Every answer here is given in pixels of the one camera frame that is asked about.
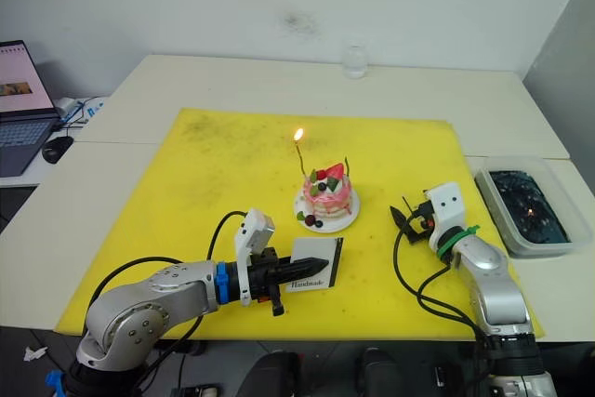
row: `white plate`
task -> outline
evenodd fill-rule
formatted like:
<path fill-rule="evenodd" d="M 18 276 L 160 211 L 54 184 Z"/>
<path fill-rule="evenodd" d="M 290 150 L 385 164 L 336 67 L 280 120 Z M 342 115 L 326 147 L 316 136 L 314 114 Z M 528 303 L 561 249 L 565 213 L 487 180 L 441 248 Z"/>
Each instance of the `white plate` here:
<path fill-rule="evenodd" d="M 294 216 L 297 216 L 299 211 L 304 213 L 304 216 L 308 216 L 311 212 L 308 210 L 306 199 L 300 190 L 297 193 L 296 198 L 294 199 Z M 320 218 L 323 222 L 323 226 L 321 228 L 316 227 L 316 225 L 312 225 L 309 227 L 306 225 L 306 222 L 303 220 L 297 220 L 297 222 L 301 223 L 304 228 L 307 228 L 311 232 L 319 232 L 319 233 L 328 233 L 328 232 L 340 232 L 341 230 L 346 229 L 351 225 L 351 223 L 357 218 L 357 215 L 360 213 L 360 198 L 357 195 L 355 189 L 351 189 L 351 214 L 346 214 L 341 218 Z"/>

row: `laptop keyboard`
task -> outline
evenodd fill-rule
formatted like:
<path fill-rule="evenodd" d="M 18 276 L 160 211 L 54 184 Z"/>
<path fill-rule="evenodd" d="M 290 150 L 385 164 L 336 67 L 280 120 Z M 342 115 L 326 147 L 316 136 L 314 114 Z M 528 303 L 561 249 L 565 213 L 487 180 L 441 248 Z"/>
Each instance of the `laptop keyboard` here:
<path fill-rule="evenodd" d="M 42 123 L 18 123 L 0 126 L 0 148 L 35 144 L 48 126 Z"/>

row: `white wall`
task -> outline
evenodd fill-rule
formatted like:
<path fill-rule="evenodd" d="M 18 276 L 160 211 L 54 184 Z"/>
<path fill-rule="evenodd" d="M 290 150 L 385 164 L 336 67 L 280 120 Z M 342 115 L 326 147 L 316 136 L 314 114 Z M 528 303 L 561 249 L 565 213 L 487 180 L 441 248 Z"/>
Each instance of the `white wall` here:
<path fill-rule="evenodd" d="M 55 94 L 109 93 L 149 53 L 338 61 L 350 36 L 374 63 L 524 75 L 566 2 L 0 0 L 0 40 L 24 39 Z"/>

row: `card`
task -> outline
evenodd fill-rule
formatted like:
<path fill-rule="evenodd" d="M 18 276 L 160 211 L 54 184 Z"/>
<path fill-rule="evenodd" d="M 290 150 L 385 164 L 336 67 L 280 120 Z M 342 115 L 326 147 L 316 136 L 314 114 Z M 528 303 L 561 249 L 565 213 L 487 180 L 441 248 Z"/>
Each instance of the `card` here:
<path fill-rule="evenodd" d="M 291 262 L 304 258 L 328 259 L 328 265 L 310 278 L 289 283 L 286 292 L 318 290 L 335 285 L 341 257 L 342 237 L 299 237 L 294 241 Z"/>

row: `candle flame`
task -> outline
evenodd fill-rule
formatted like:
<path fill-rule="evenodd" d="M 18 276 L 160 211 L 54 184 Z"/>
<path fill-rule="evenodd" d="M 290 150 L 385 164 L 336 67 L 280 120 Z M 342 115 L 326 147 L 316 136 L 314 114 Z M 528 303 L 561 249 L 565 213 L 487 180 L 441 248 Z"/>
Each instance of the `candle flame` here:
<path fill-rule="evenodd" d="M 304 136 L 304 129 L 299 128 L 294 134 L 294 141 L 299 141 Z"/>

